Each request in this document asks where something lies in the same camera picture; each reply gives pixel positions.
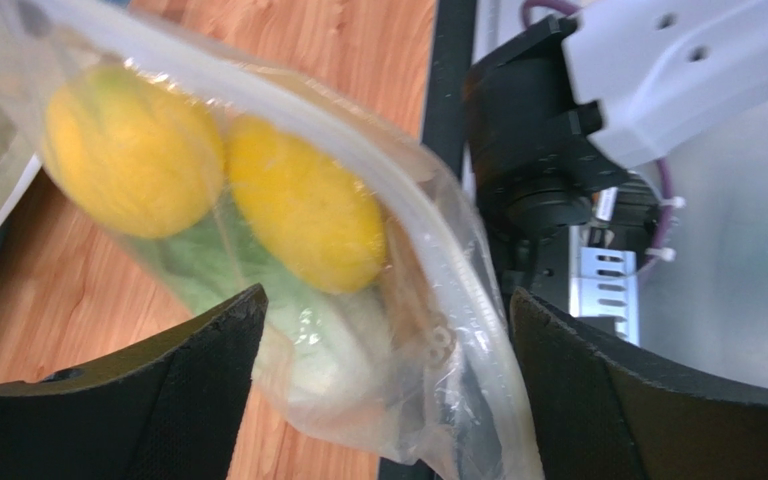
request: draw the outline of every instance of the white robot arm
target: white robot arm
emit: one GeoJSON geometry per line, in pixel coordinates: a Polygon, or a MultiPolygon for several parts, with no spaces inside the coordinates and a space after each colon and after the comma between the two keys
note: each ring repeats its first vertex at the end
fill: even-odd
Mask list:
{"type": "Polygon", "coordinates": [[[768,100],[768,0],[599,0],[562,46],[589,140],[624,168],[768,100]]]}

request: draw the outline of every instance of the wooden floor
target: wooden floor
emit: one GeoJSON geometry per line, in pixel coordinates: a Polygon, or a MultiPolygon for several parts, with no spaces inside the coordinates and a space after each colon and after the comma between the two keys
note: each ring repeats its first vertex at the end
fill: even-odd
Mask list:
{"type": "MultiPolygon", "coordinates": [[[[422,111],[434,0],[135,0],[324,80],[409,132],[422,111]]],[[[0,256],[0,383],[118,350],[186,311],[41,176],[0,256]]],[[[289,427],[254,392],[228,478],[365,480],[377,458],[289,427]]]]}

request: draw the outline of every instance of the clear plastic bag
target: clear plastic bag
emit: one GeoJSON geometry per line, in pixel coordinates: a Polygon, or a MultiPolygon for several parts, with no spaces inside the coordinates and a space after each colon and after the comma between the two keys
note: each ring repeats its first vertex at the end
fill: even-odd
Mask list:
{"type": "Polygon", "coordinates": [[[542,476],[481,223],[413,139],[92,0],[0,0],[0,103],[193,314],[263,284],[254,381],[300,431],[447,480],[542,476]]]}

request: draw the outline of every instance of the lemon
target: lemon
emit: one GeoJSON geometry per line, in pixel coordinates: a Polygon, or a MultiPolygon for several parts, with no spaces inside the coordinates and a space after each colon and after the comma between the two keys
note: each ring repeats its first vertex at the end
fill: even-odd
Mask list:
{"type": "Polygon", "coordinates": [[[202,218],[224,184],[224,147],[203,103],[123,66],[94,67],[46,111],[47,171],[95,221],[161,238],[202,218]]]}
{"type": "Polygon", "coordinates": [[[298,278],[328,293],[369,285],[385,260],[381,209],[333,158],[269,122],[233,122],[227,175],[251,231],[298,278]]]}

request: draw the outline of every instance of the slotted metal plate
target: slotted metal plate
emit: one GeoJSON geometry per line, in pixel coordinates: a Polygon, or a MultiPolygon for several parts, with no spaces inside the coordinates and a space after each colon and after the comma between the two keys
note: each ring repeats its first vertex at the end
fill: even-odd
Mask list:
{"type": "Polygon", "coordinates": [[[571,315],[614,317],[618,337],[638,345],[635,253],[586,247],[575,249],[575,255],[576,250],[578,258],[571,262],[571,315]]]}

